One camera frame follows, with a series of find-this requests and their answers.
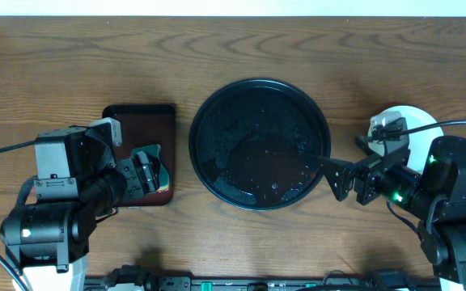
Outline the green yellow scrub sponge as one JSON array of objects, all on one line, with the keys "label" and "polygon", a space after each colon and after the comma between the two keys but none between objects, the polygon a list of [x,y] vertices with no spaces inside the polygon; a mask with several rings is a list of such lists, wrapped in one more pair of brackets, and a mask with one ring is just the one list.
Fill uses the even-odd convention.
[{"label": "green yellow scrub sponge", "polygon": [[145,152],[149,159],[157,160],[157,178],[159,182],[159,186],[156,189],[156,193],[165,192],[169,189],[170,185],[170,176],[168,173],[167,168],[163,165],[160,158],[160,151],[161,145],[160,144],[152,144],[152,145],[145,145],[142,147],[138,147],[132,150],[132,154],[136,154],[138,152]]}]

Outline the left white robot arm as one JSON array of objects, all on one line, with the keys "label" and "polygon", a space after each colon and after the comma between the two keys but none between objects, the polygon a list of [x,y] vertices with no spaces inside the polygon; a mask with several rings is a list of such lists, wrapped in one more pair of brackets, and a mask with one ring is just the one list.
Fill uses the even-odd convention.
[{"label": "left white robot arm", "polygon": [[160,188],[160,147],[147,145],[118,160],[120,124],[72,126],[33,142],[36,203],[21,196],[0,228],[17,290],[81,290],[89,237],[121,203]]}]

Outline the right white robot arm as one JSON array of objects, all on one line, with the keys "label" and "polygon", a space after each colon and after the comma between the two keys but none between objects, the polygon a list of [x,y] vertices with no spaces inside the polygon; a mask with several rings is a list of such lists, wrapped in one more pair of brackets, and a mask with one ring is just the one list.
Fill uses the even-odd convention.
[{"label": "right white robot arm", "polygon": [[424,170],[407,166],[411,151],[406,137],[384,137],[384,153],[359,162],[308,154],[306,164],[328,181],[343,201],[354,191],[367,205],[380,196],[418,218],[414,231],[434,274],[466,289],[466,139],[436,137]]}]

